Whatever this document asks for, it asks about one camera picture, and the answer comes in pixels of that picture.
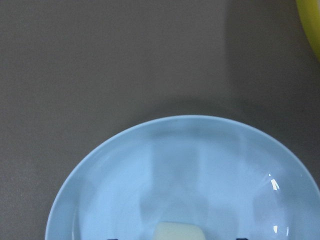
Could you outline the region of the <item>white steamed bun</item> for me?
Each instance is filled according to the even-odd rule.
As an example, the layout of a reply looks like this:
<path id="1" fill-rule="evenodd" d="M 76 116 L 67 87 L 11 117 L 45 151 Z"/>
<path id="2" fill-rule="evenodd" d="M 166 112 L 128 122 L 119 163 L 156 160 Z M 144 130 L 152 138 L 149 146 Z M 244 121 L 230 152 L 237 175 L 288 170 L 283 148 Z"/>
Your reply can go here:
<path id="1" fill-rule="evenodd" d="M 153 240 L 205 240 L 203 231 L 196 225 L 176 222 L 157 224 Z"/>

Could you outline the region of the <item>light blue plate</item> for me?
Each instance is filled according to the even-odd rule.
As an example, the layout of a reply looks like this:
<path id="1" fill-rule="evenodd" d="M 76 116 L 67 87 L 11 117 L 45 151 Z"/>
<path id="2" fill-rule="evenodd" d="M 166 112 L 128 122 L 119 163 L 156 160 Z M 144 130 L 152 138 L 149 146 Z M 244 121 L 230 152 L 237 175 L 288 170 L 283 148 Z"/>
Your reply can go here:
<path id="1" fill-rule="evenodd" d="M 158 223 L 208 240 L 317 240 L 320 191 L 282 143 L 230 119 L 151 120 L 89 153 L 61 186 L 47 240 L 150 240 Z"/>

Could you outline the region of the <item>brown paper table cover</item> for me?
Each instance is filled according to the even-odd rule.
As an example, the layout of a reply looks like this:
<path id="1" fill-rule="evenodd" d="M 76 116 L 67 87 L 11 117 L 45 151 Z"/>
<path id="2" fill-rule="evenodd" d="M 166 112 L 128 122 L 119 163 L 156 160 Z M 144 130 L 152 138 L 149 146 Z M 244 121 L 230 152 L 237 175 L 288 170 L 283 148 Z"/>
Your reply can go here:
<path id="1" fill-rule="evenodd" d="M 196 114 L 260 129 L 320 180 L 320 63 L 295 1 L 1 1 L 1 239 L 42 240 L 108 138 Z"/>

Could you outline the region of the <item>yellow bamboo steamer basket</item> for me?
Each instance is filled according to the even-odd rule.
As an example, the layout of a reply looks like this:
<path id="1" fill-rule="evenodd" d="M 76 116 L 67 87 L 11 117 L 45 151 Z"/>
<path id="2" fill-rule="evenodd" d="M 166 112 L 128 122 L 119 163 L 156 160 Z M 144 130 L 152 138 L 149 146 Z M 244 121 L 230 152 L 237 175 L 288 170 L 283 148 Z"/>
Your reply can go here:
<path id="1" fill-rule="evenodd" d="M 299 18 L 318 61 L 320 61 L 320 1 L 296 0 Z"/>

